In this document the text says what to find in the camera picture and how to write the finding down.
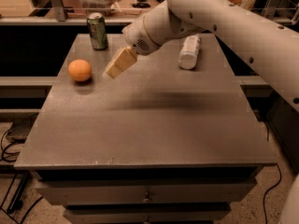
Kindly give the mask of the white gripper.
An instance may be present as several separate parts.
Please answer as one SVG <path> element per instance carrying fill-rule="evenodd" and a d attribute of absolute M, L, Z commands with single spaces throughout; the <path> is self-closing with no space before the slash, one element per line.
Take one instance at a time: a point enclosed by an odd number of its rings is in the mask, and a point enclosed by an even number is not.
<path fill-rule="evenodd" d="M 109 62 L 104 78 L 114 79 L 137 62 L 137 56 L 149 55 L 161 44 L 163 26 L 154 15 L 146 13 L 122 29 L 124 40 L 130 47 L 121 48 Z"/>

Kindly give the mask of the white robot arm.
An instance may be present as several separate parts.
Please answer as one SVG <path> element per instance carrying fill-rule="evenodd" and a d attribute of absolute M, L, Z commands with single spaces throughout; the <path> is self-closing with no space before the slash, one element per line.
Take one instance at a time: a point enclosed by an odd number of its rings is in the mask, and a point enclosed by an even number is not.
<path fill-rule="evenodd" d="M 122 32 L 127 46 L 107 65 L 112 80 L 164 43 L 209 31 L 299 111 L 299 36 L 228 0 L 164 0 Z"/>

